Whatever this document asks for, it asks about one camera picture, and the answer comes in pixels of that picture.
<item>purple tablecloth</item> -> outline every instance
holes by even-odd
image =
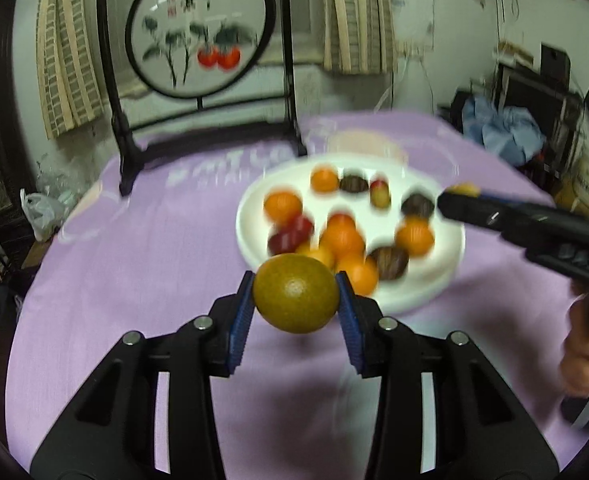
[[[302,121],[313,152],[336,132],[379,131],[412,168],[444,186],[471,180],[498,192],[545,200],[530,182],[447,124],[411,113],[345,114]],[[56,417],[108,349],[128,330],[174,332],[236,290],[246,265],[234,230],[237,205],[266,169],[291,157],[287,145],[195,155],[142,174],[119,200],[118,163],[101,177],[98,200],[71,218],[52,244],[26,298],[6,389],[12,455],[25,467]],[[562,465],[585,440],[558,415],[557,365],[571,302],[566,279],[525,262],[495,235],[467,229],[451,286],[399,316],[415,331],[468,332],[534,416]],[[348,357],[338,322],[292,336],[255,316],[244,361],[213,380],[223,460],[230,480],[358,478],[333,422]],[[160,399],[167,396],[161,381]],[[167,468],[166,413],[158,404],[159,468]]]

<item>striped curtain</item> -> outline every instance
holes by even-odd
[[[49,139],[102,114],[83,0],[39,0],[36,65]]]
[[[326,70],[380,74],[396,68],[390,0],[323,0]]]

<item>dark door frame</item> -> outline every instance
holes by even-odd
[[[34,235],[21,209],[20,190],[34,192],[21,137],[12,70],[12,30],[16,0],[0,0],[0,172],[11,205],[0,211],[0,244],[15,267],[21,266]]]

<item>person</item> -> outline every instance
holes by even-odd
[[[571,330],[559,369],[569,396],[589,397],[589,290],[577,283],[572,288],[582,296],[569,311]]]

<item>white wall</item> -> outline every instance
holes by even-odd
[[[400,40],[409,39],[412,31],[417,41],[431,43],[428,25],[432,21],[432,0],[403,0],[395,6],[396,32]],[[36,78],[36,13],[38,0],[17,0],[14,26],[15,89],[22,134],[31,167],[38,186],[51,186],[54,191],[72,188],[83,192],[98,177],[110,156],[116,153],[107,119],[56,140],[46,137]],[[494,0],[486,0],[481,7],[474,0],[435,0],[435,50],[425,54],[425,67],[430,75],[435,106],[450,102],[458,86],[468,86],[470,78],[492,72],[492,49],[496,44],[496,13]],[[281,88],[283,70],[259,67],[239,85],[227,92],[228,96],[248,95],[257,91]],[[423,68],[412,61],[404,81],[396,89],[396,108],[414,108],[431,112],[432,99]],[[388,76],[332,76],[317,66],[298,66],[295,69],[300,116],[317,115],[341,110],[372,109],[389,85]],[[214,100],[225,98],[218,96]],[[175,100],[150,94],[139,100],[123,103],[130,122],[147,120],[186,105]],[[222,121],[221,112],[216,117]],[[250,118],[274,118],[283,114],[282,107],[266,106],[260,110],[242,109],[224,112],[225,121]],[[212,116],[187,121],[201,125],[212,121]],[[165,125],[162,131],[180,130],[186,121]]]
[[[566,51],[571,58],[571,88],[589,89],[589,0],[518,0],[520,13],[513,14],[512,0],[505,0],[506,23],[502,34],[535,56],[541,64],[541,44]],[[585,123],[589,151],[589,121]]]

